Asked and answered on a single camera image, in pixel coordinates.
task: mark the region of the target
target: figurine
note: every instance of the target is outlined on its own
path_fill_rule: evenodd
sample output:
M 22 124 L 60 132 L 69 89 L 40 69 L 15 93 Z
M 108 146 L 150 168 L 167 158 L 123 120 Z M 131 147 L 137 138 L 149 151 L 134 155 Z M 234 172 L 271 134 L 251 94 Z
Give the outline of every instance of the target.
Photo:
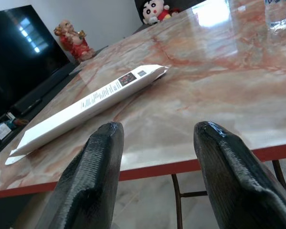
M 174 10 L 170 13 L 169 9 L 170 7 L 164 4 L 164 0 L 146 0 L 141 10 L 143 22 L 153 25 L 171 18 L 171 13 L 175 15 L 179 12 L 179 10 Z
M 73 25 L 68 20 L 63 20 L 55 28 L 54 34 L 59 36 L 64 49 L 70 51 L 77 61 L 82 62 L 95 56 L 95 51 L 89 48 L 85 40 L 85 32 L 74 31 Z

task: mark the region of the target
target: red table edge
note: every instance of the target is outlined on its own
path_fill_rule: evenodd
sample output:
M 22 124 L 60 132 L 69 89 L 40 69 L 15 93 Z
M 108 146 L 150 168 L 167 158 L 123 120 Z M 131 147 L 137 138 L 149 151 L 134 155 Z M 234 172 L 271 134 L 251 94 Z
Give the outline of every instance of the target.
M 272 146 L 268 148 L 255 149 L 252 151 L 263 162 L 286 158 L 286 145 Z M 199 162 L 197 159 L 194 159 L 194 160 L 176 162 L 159 166 L 151 166 L 151 167 L 121 171 L 119 180 L 120 181 L 134 180 L 147 177 L 163 176 L 168 174 L 185 173 L 197 170 L 200 170 Z M 56 184 L 57 182 L 50 182 L 50 183 L 37 184 L 26 187 L 17 187 L 17 188 L 1 190 L 0 198 L 53 191 L 56 187 Z

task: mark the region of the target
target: black tv screen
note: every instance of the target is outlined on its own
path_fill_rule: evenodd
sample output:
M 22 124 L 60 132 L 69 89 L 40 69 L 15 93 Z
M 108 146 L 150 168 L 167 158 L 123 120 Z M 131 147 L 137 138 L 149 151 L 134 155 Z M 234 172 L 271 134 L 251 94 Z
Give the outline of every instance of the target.
M 68 63 L 32 6 L 0 11 L 0 116 Z

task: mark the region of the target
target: metal table leg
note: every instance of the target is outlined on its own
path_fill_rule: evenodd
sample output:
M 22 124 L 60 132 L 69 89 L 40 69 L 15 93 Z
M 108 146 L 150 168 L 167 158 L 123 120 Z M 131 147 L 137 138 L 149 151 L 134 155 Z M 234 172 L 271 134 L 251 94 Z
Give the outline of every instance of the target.
M 273 168 L 275 169 L 277 180 L 281 183 L 283 188 L 286 190 L 286 181 L 284 179 L 284 175 L 283 175 L 279 160 L 273 160 L 272 164 L 273 164 Z
M 175 198 L 176 198 L 176 213 L 177 213 L 177 229 L 182 229 L 182 208 L 181 208 L 181 197 L 200 197 L 200 196 L 207 196 L 206 191 L 200 192 L 187 192 L 187 193 L 180 193 L 178 178 L 176 174 L 172 174 L 174 189 L 175 189 Z

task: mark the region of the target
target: marble tabletop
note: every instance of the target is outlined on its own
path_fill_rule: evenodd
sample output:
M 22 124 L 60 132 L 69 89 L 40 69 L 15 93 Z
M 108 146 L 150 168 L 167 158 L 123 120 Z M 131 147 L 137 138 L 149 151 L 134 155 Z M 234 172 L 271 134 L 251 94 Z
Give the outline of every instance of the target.
M 238 134 L 262 160 L 286 157 L 286 32 L 265 25 L 262 0 L 207 0 L 104 49 L 0 153 L 0 197 L 51 190 L 100 125 L 121 122 L 121 179 L 198 170 L 194 124 Z M 166 76 L 21 161 L 24 131 L 142 64 Z

